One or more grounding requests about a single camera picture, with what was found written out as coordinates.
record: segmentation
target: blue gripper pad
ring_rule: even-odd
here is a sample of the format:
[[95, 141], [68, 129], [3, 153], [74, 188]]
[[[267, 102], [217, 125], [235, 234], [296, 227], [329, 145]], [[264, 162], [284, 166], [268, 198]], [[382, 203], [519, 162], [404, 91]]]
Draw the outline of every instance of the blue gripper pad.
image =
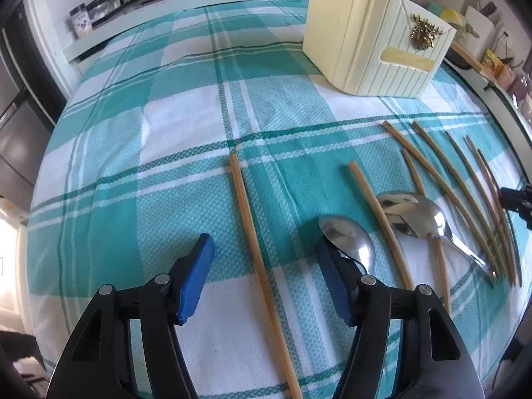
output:
[[195, 260], [193, 260], [181, 287], [179, 306], [176, 312], [176, 318], [180, 326], [196, 311], [201, 291], [211, 269], [214, 251], [215, 245], [212, 237], [209, 234], [201, 234], [188, 255], [195, 258]]
[[325, 283], [329, 289], [336, 313], [345, 321], [345, 324], [352, 326], [354, 317], [350, 310], [349, 289], [345, 286], [340, 272], [334, 264], [331, 254], [329, 254], [327, 244], [328, 242], [325, 237], [321, 237], [316, 243], [318, 264], [320, 265], [321, 273], [324, 275]]

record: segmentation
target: green and white tablecloth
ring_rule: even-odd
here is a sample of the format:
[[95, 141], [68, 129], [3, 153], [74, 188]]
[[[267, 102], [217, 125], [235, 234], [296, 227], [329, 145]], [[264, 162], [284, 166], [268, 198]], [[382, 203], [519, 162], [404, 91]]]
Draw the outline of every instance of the green and white tablecloth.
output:
[[[48, 145], [29, 222], [31, 311], [50, 371], [99, 286], [141, 285], [166, 272], [207, 232], [216, 243], [214, 264], [196, 314], [177, 330], [198, 394], [287, 394], [244, 238], [229, 152], [238, 152], [277, 310], [308, 398], [332, 395], [354, 334], [336, 315], [316, 263], [317, 216], [358, 221], [376, 247], [372, 273], [401, 286], [347, 168], [356, 159], [375, 193], [414, 190], [400, 146], [380, 123], [388, 119], [407, 134], [453, 187], [429, 147], [412, 134], [413, 119], [468, 184], [443, 130], [475, 164], [464, 142], [470, 134], [499, 183], [518, 186], [521, 173], [504, 136], [445, 64], [420, 100], [352, 97], [334, 89], [302, 52], [307, 3], [248, 1], [154, 19], [114, 38], [87, 71]], [[479, 250], [432, 179], [419, 171], [453, 229]], [[512, 337], [532, 282], [528, 232], [514, 222], [522, 288], [500, 280], [490, 289], [478, 269], [445, 245], [452, 317], [481, 379]], [[440, 295], [426, 241], [400, 242], [416, 283]], [[398, 328], [393, 322], [381, 397], [393, 383]], [[132, 331], [139, 389], [149, 397], [138, 322]]]

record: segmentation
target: gold deer head emblem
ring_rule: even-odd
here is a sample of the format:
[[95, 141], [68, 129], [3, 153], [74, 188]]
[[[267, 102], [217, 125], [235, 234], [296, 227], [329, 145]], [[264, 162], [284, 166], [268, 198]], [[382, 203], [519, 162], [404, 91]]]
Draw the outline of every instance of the gold deer head emblem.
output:
[[410, 43], [418, 51], [424, 51], [434, 47], [436, 34], [440, 36], [443, 33], [439, 27], [430, 24], [428, 20], [422, 19], [419, 15], [412, 15], [412, 19], [417, 22], [410, 34]]

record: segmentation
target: metal spoon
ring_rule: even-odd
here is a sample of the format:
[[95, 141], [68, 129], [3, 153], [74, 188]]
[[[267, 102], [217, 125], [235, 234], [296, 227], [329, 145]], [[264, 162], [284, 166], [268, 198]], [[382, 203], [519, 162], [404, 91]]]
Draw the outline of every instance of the metal spoon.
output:
[[347, 257], [365, 268], [365, 273], [373, 269], [375, 249], [369, 235], [357, 222], [346, 216], [325, 214], [318, 218], [318, 225], [336, 248]]
[[409, 192], [386, 192], [377, 196], [386, 218], [397, 231], [416, 238], [446, 237], [461, 254], [477, 264], [495, 285], [496, 274], [451, 232], [438, 205], [424, 196]]

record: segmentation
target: chopstick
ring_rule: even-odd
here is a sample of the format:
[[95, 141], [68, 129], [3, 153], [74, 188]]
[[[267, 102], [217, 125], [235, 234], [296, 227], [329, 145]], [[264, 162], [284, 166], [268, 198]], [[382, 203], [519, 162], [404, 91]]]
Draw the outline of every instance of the chopstick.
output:
[[[410, 174], [412, 175], [414, 184], [416, 185], [416, 189], [418, 190], [420, 195], [427, 197], [427, 193], [425, 192], [425, 188], [423, 187], [421, 178], [419, 178], [418, 171], [412, 161], [412, 158], [410, 157], [410, 154], [408, 153], [406, 148], [404, 148], [402, 151], [403, 151], [403, 156], [404, 156], [406, 165], [408, 165]], [[451, 291], [449, 290], [449, 282], [447, 280], [447, 277], [448, 277], [447, 266], [445, 265], [445, 255], [443, 252], [442, 239], [440, 237], [432, 236], [430, 238], [430, 245], [434, 253], [436, 254], [436, 258], [438, 260], [438, 267], [440, 270], [440, 281], [442, 283], [442, 291], [443, 291], [443, 307], [445, 308], [447, 313], [450, 315], [451, 314]]]
[[495, 270], [495, 273], [499, 275], [498, 266], [495, 262], [495, 258], [493, 257], [493, 254], [491, 253], [491, 250], [489, 250], [488, 245], [486, 244], [486, 241], [484, 240], [482, 234], [477, 228], [477, 225], [475, 225], [473, 218], [469, 214], [469, 212], [466, 210], [462, 202], [458, 199], [458, 197], [455, 195], [453, 190], [449, 187], [447, 182], [443, 179], [443, 177], [436, 171], [436, 169], [430, 164], [430, 162], [425, 159], [425, 157], [419, 152], [416, 147], [414, 147], [408, 139], [406, 139], [395, 127], [393, 127], [389, 121], [385, 121], [382, 124], [382, 127], [386, 129], [386, 131], [392, 135], [403, 147], [405, 147], [408, 152], [414, 156], [418, 162], [425, 168], [425, 170], [436, 180], [436, 182], [440, 185], [442, 190], [445, 192], [445, 194], [450, 198], [451, 202], [453, 202], [454, 205], [456, 205], [458, 211], [460, 214], [464, 217], [464, 220], [469, 225], [471, 232], [473, 233], [476, 240], [479, 242], [480, 246], [482, 247], [482, 250], [486, 253], [486, 256], [489, 259], [489, 262], [491, 263], [491, 266], [493, 266], [493, 269]]
[[412, 279], [408, 266], [406, 265], [403, 252], [401, 251], [401, 248], [397, 239], [395, 238], [395, 234], [392, 230], [392, 227], [390, 226], [390, 223], [388, 222], [384, 211], [382, 211], [382, 207], [380, 206], [377, 197], [373, 193], [373, 190], [371, 189], [368, 180], [366, 179], [364, 173], [362, 172], [360, 166], [358, 166], [358, 163], [356, 161], [351, 161], [349, 163], [349, 168], [355, 176], [358, 185], [362, 189], [362, 193], [364, 194], [366, 200], [368, 201], [368, 204], [370, 205], [373, 211], [373, 214], [379, 222], [379, 225], [382, 229], [382, 233], [384, 234], [384, 237], [388, 242], [388, 246], [390, 247], [390, 252], [392, 252], [392, 256], [394, 257], [395, 263], [397, 264], [397, 268], [399, 269], [399, 273], [401, 275], [401, 279], [404, 282], [405, 288], [409, 290], [414, 290], [414, 281]]
[[480, 195], [481, 195], [481, 197], [482, 197], [482, 199], [484, 201], [484, 204], [486, 205], [486, 208], [487, 208], [488, 213], [489, 213], [489, 215], [491, 217], [491, 220], [495, 224], [495, 229], [497, 230], [497, 233], [498, 233], [498, 235], [499, 235], [499, 237], [501, 239], [501, 242], [503, 244], [504, 257], [505, 257], [506, 265], [509, 268], [508, 272], [509, 272], [510, 284], [515, 285], [515, 266], [512, 263], [512, 256], [513, 255], [510, 252], [510, 246], [509, 246], [508, 241], [506, 240], [506, 234], [502, 230], [501, 224], [499, 223], [497, 215], [495, 214], [495, 210], [493, 210], [493, 206], [491, 205], [491, 202], [490, 202], [490, 200], [488, 198], [488, 194], [484, 190], [484, 187], [482, 186], [482, 183], [478, 179], [477, 174], [475, 173], [473, 167], [471, 166], [471, 164], [467, 160], [466, 155], [464, 154], [464, 152], [462, 152], [462, 150], [458, 146], [457, 142], [453, 139], [453, 137], [451, 137], [451, 134], [449, 132], [445, 131], [444, 133], [445, 133], [445, 136], [447, 137], [447, 139], [449, 140], [449, 142], [451, 143], [451, 145], [453, 146], [454, 150], [457, 152], [457, 154], [459, 155], [460, 159], [462, 160], [462, 162], [466, 166], [467, 172], [469, 173], [469, 175], [471, 176], [471, 179], [473, 180], [475, 186], [477, 187], [477, 190], [480, 193]]
[[440, 147], [434, 142], [434, 140], [429, 136], [428, 133], [425, 132], [425, 130], [419, 126], [417, 122], [412, 123], [412, 127], [421, 135], [421, 137], [425, 140], [427, 144], [431, 147], [434, 153], [436, 153], [436, 156], [440, 159], [440, 161], [445, 165], [445, 167], [448, 169], [448, 171], [453, 176], [454, 180], [458, 183], [458, 187], [462, 190], [465, 197], [467, 198], [467, 201], [473, 208], [473, 211], [477, 218], [480, 221], [480, 224], [482, 225], [482, 228], [484, 229], [484, 232], [486, 233], [488, 237], [488, 241], [491, 244], [491, 247], [493, 248], [495, 252], [495, 259], [497, 262], [497, 266], [502, 270], [502, 274], [505, 276], [508, 275], [508, 270], [506, 267], [506, 263], [504, 262], [504, 258], [501, 255], [501, 251], [499, 250], [497, 240], [495, 239], [495, 236], [493, 235], [493, 232], [491, 231], [491, 227], [489, 226], [488, 222], [484, 218], [484, 215], [482, 214], [482, 211], [480, 210], [480, 207], [478, 206], [477, 202], [473, 198], [473, 195], [471, 194], [469, 188], [466, 186], [466, 183], [464, 180], [460, 177], [460, 174], [458, 174], [458, 171], [454, 168], [453, 164], [445, 157], [445, 154], [443, 151], [440, 150]]
[[288, 382], [288, 388], [293, 399], [303, 399], [301, 388], [297, 380], [297, 375], [292, 365], [292, 359], [286, 346], [285, 337], [283, 335], [283, 328], [279, 321], [279, 316], [275, 309], [275, 303], [273, 301], [273, 295], [271, 292], [270, 284], [268, 283], [268, 275], [266, 268], [264, 267], [264, 260], [257, 239], [255, 231], [255, 225], [253, 223], [253, 217], [251, 216], [251, 209], [249, 207], [249, 201], [247, 199], [246, 187], [244, 186], [244, 179], [240, 170], [240, 163], [238, 162], [238, 156], [236, 153], [229, 155], [229, 161], [231, 162], [231, 173], [233, 181], [235, 182], [236, 196], [238, 199], [238, 206], [240, 208], [240, 214], [242, 216], [242, 222], [244, 224], [244, 231], [246, 233], [247, 244], [249, 251], [251, 252], [251, 259], [255, 269], [255, 274], [259, 281], [259, 287], [262, 292], [268, 318], [271, 322], [271, 331], [276, 344], [276, 350], [283, 366], [283, 372]]
[[499, 186], [497, 184], [497, 180], [495, 179], [495, 176], [493, 174], [493, 171], [489, 167], [488, 161], [486, 161], [486, 158], [482, 154], [482, 151], [480, 149], [477, 149], [475, 146], [473, 140], [469, 135], [465, 138], [469, 148], [473, 152], [474, 158], [478, 163], [478, 166], [480, 166], [480, 169], [482, 170], [482, 174], [484, 176], [484, 179], [486, 180], [486, 183], [488, 184], [489, 190], [491, 192], [491, 195], [493, 196], [493, 200], [495, 202], [495, 207], [497, 208], [497, 212], [499, 213], [499, 216], [501, 217], [502, 225], [504, 232], [506, 234], [506, 239], [509, 242], [512, 242], [513, 244], [510, 245], [510, 249], [512, 250], [513, 256], [512, 256], [512, 263], [514, 264], [514, 269], [518, 275], [519, 279], [519, 286], [523, 286], [523, 277], [522, 277], [522, 271], [521, 271], [521, 260], [519, 259], [518, 253], [519, 250], [517, 248], [517, 243], [514, 239], [514, 234], [510, 231], [509, 226], [511, 225], [510, 222], [510, 216], [508, 213], [504, 213], [501, 203], [498, 198], [498, 189]]

